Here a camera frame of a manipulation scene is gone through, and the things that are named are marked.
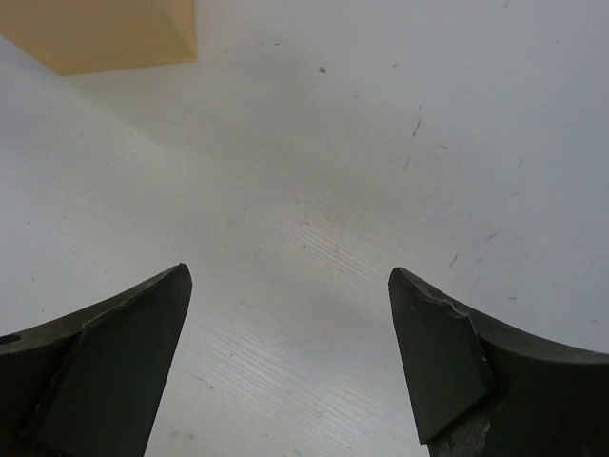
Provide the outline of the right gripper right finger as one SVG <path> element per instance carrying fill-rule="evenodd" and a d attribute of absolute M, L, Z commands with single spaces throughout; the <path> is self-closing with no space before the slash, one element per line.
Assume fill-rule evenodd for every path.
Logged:
<path fill-rule="evenodd" d="M 608 357 L 466 306 L 404 268 L 388 281 L 419 442 L 433 456 L 604 456 Z"/>

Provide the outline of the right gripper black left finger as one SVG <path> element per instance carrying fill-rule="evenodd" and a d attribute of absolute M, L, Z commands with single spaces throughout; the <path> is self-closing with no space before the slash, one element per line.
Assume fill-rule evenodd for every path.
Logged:
<path fill-rule="evenodd" d="M 179 264 L 2 336 L 2 455 L 144 455 L 191 292 Z"/>

